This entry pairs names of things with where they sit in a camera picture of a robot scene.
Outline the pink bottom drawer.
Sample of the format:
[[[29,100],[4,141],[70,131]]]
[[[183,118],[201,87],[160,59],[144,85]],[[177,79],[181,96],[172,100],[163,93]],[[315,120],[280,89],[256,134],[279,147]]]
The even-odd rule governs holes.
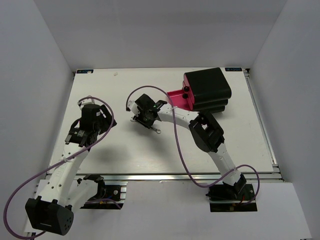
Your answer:
[[[170,97],[170,99],[172,100],[174,106],[176,106],[180,109],[191,111],[189,109],[187,100],[183,98],[183,93],[184,92],[182,89],[167,92],[167,94]]]

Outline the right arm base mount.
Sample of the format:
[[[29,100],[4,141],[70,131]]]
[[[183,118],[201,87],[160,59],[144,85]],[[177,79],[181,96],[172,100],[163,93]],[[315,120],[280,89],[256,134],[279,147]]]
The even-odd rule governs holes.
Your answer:
[[[258,211],[256,201],[253,200],[255,191],[252,184],[246,184],[238,195],[228,192],[225,185],[216,184],[209,188],[205,196],[209,200],[209,207],[212,213]]]

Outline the pink drawer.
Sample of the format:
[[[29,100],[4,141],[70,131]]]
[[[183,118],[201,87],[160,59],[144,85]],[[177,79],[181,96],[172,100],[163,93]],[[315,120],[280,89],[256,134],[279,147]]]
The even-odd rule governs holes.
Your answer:
[[[183,86],[183,88],[182,88],[182,89],[183,89],[183,92],[184,92],[185,94],[187,94],[188,97],[189,97],[192,101],[195,101],[194,92],[193,92],[193,89],[192,89],[192,87],[191,87],[190,81],[188,80],[186,74],[183,75],[182,86]]]
[[[194,101],[189,98],[187,94],[183,92],[182,97],[187,101],[188,107],[191,111],[194,110]]]
[[[180,109],[191,111],[189,109],[187,100],[183,98],[183,93],[184,92],[182,89],[167,92],[167,94],[170,97],[170,99],[172,100],[174,106],[176,106]]]

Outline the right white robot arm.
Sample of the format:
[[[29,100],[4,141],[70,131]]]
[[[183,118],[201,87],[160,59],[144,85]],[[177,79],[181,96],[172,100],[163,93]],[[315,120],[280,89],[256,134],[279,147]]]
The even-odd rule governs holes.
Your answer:
[[[188,111],[164,100],[155,102],[145,93],[135,101],[128,99],[126,110],[133,113],[134,122],[147,129],[154,129],[154,122],[159,121],[189,130],[195,145],[208,153],[223,176],[214,198],[236,200],[243,195],[247,180],[236,169],[225,145],[224,131],[210,112]]]

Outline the black drawer cabinet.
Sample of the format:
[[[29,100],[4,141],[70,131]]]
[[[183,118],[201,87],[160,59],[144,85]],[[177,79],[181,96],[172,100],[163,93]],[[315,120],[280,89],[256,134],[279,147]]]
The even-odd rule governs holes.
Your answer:
[[[232,90],[221,68],[190,71],[186,74],[194,94],[193,112],[223,112]]]

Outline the silver combination wrench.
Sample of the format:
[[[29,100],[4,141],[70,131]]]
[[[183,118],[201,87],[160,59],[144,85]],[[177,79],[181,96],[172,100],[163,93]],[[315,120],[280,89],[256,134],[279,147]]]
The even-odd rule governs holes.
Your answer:
[[[138,121],[136,121],[136,120],[134,120],[134,119],[130,119],[130,121],[131,121],[132,123],[138,123],[138,124],[141,125],[140,122],[138,122]],[[156,132],[157,134],[161,134],[161,133],[162,133],[162,131],[161,131],[160,129],[155,128],[155,127],[153,127],[153,126],[150,126],[148,129]]]

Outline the pink top drawer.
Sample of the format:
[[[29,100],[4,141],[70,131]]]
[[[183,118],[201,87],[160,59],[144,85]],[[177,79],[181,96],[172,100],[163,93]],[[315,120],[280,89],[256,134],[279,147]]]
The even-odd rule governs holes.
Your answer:
[[[193,92],[193,89],[192,89],[192,87],[191,87],[190,81],[188,80],[186,74],[183,75],[182,86],[183,86],[183,88],[182,88],[182,89],[183,89],[183,92],[184,92],[185,94],[187,94],[188,97],[189,97],[192,101],[195,101],[194,92]]]

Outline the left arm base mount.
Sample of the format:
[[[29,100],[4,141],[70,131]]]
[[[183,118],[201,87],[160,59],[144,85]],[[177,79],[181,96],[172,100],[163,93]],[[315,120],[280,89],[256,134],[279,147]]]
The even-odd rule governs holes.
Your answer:
[[[100,200],[93,203],[86,203],[81,209],[87,210],[120,210],[125,202],[127,193],[127,182],[106,181],[105,194]]]

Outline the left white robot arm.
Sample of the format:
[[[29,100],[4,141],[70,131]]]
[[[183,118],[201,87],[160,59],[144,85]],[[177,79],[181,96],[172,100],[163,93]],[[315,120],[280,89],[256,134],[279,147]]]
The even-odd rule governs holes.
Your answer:
[[[90,150],[116,126],[110,106],[97,97],[87,96],[78,101],[80,118],[70,126],[64,140],[59,162],[52,166],[52,174],[36,198],[25,204],[33,229],[57,235],[66,235],[75,213],[87,202],[97,202],[106,194],[104,178],[89,174],[71,189],[77,172]]]

